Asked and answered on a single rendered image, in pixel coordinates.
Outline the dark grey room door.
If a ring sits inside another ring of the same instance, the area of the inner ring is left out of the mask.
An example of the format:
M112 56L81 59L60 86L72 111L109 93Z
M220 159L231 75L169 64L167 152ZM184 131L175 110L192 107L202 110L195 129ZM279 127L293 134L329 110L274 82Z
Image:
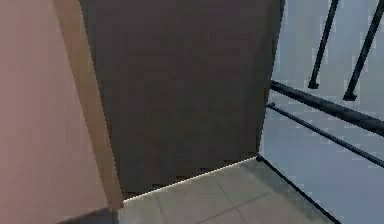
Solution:
M131 198L255 156L286 0L79 0Z

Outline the pale blue fridge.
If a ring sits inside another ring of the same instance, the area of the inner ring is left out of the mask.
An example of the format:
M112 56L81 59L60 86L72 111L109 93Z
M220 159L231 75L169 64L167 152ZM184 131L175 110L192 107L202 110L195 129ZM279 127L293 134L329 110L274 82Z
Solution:
M286 0L273 80L384 121L384 18L356 85L345 101L378 0L339 0L319 70L309 89L331 0ZM271 92L275 106L384 160L384 137ZM262 154L341 224L384 224L384 168L269 110Z

